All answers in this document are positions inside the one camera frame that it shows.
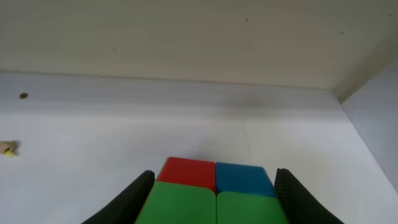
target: green square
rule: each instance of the green square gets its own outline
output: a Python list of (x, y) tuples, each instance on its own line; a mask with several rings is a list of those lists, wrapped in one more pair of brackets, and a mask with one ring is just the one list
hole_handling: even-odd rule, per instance
[(157, 181), (136, 224), (215, 224), (216, 195), (204, 187)]
[(276, 197), (222, 192), (217, 196), (217, 224), (289, 224)]

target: dark spot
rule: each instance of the dark spot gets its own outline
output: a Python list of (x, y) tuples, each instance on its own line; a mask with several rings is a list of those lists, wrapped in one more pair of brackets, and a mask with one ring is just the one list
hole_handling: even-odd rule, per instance
[(21, 93), (19, 95), (19, 98), (23, 100), (23, 99), (26, 99), (28, 96), (29, 96), (29, 94), (27, 94), (27, 93)]

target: red square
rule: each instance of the red square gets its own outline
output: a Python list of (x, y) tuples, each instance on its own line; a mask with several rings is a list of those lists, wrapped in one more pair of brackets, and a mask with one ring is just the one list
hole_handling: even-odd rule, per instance
[(157, 180), (206, 187), (217, 194), (215, 162), (169, 157)]

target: blue square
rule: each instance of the blue square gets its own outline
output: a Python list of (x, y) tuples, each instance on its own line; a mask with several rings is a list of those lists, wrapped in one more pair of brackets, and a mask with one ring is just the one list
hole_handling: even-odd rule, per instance
[(276, 197), (264, 168), (217, 162), (216, 184), (219, 193), (239, 192)]

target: colorful block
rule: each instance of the colorful block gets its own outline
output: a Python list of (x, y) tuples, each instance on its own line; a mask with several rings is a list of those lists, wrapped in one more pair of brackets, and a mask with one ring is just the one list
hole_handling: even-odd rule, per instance
[(217, 196), (217, 224), (289, 224), (276, 197), (221, 192)]
[(215, 224), (216, 195), (209, 189), (156, 182), (136, 224)]
[(264, 168), (217, 162), (217, 191), (276, 197), (274, 186)]
[(170, 157), (157, 180), (205, 187), (217, 194), (216, 164), (214, 162)]

